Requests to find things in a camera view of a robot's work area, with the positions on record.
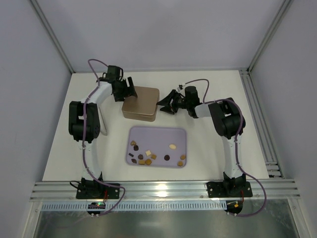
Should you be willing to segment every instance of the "white wall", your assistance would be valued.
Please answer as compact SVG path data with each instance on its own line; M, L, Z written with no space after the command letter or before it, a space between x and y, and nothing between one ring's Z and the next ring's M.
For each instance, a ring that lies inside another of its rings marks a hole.
M0 56L0 236L14 238L42 179L70 73L27 0L1 1Z
M317 1L296 0L254 69L283 172L317 226Z
M246 68L283 0L38 2L75 71L136 71Z

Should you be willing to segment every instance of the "tabletop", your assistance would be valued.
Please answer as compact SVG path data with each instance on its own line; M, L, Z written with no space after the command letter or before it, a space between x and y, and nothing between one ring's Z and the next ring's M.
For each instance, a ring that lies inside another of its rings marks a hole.
M239 158L246 172L259 179L267 179L264 157L252 120L244 88L237 70L215 71L158 71L125 72L131 76L135 86L159 89L164 98L179 84L193 79L206 78L210 81L206 101L232 97L242 110L246 127L242 135ZM192 84L197 87L202 99L207 83ZM71 101L80 101L96 86L92 73L76 73L70 80L62 112L55 132L43 181L80 180L83 171L81 153L76 141L68 133L68 107ZM214 180L223 179L224 151L221 137L216 133L211 118L193 119L186 110L176 115L157 112L154 122L126 119L123 117L122 102L108 97L101 105L106 121L107 136L98 137L98 160L104 180ZM180 127L187 132L187 164L183 168L159 168L131 166L125 161L129 130L133 126Z

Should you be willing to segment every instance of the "metal grille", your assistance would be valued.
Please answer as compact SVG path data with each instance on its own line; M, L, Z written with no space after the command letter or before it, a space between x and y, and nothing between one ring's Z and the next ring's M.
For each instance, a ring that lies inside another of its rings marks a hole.
M105 209L110 209L115 203L107 201ZM91 202L44 202L41 211L96 211L96 209L88 209L89 204ZM226 201L123 201L114 211L201 211L225 210L226 208Z

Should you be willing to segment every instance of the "small object in tray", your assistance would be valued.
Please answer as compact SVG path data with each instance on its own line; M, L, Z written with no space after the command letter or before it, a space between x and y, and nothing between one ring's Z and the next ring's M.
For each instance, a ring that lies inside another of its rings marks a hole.
M170 144L169 147L170 147L172 150L176 150L176 145L174 145L174 144Z
M147 159L147 160L145 161L145 163L146 163L147 165L150 165L150 164L152 163L152 160Z
M150 152L150 150L147 150L147 151L145 152L145 154L146 154L147 156L150 156L152 153Z

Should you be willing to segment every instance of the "purple cable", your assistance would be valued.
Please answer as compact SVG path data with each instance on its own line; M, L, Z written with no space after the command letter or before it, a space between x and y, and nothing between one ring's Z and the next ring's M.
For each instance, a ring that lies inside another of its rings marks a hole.
M238 131L237 131L236 135L234 136L235 154L236 154L237 165L238 165L238 167L239 167L239 169L240 169L240 171L242 173L244 173L245 175L251 177L252 179L254 179L260 185L260 187L262 188L263 193L264 193L264 202L263 202L262 207L258 211L254 212L254 213L251 213L251 214L237 214L236 215L237 217L251 217L251 216L254 216L254 215L260 213L265 208L265 206L266 206L266 191L265 191L265 188L263 187L262 183L256 177L254 177L254 176L248 174L247 172L245 172L243 170L243 168L240 166L240 163L239 163L238 140L237 140L237 138L238 138L238 135L239 135L239 133L240 133L240 131L242 129L242 125L243 125L243 116L242 116L242 111L241 111L240 107L235 102L233 102L230 99L219 99L219 100L215 100L215 101L206 102L206 104L208 104L208 103L217 103L217 102L221 102L221 101L226 101L226 102L229 102L229 103L233 104L238 109L239 115L240 115L240 125L239 125L239 128L238 128Z
M209 80L208 79L205 79L205 78L195 79L195 80L189 81L185 84L189 84L189 83L193 83L193 82L197 82L197 81L206 81L207 82L207 89L206 89L204 97L203 97L203 103L205 103L205 98L206 98L206 95L207 95L208 90L209 90Z
M94 68L92 67L92 65L90 64L90 61L97 61L99 63L102 63L103 65L105 65L106 67L108 67L108 65L106 65L104 62L98 60L98 59L89 59L88 60L88 64L92 70L92 72L95 74L96 78L97 78L97 82L98 82L98 86L88 95L88 97L86 98L85 102L84 102L84 114L83 114L83 117L84 117L84 131L83 131L83 142L82 142L82 147L83 147L83 162L84 162L84 166L85 166L85 169L87 170L87 173L98 183L104 185L104 186L108 186L108 187L114 187L114 188L121 188L123 189L123 194L122 196L120 197L120 199L116 202L116 204L114 204L113 207L111 207L109 210L107 211L104 211L104 212L101 212L99 214L99 216L103 216L103 215L106 215L108 214L109 212L111 212L114 208L116 208L116 206L122 201L124 195L125 195L125 187L122 187L122 186L116 186L116 185L112 185L112 184L109 184L109 183L105 183L105 182L101 182L99 181L92 173L91 171L89 170L88 166L87 166L87 163L86 163L86 158L85 158L85 139L86 139L86 132L87 132L87 112L86 112L86 104L87 102L89 101L89 99L91 98L91 96L93 96L93 94L98 90L98 88L100 87L100 81L99 81L99 78L98 78L98 75L96 73L96 71L94 70Z

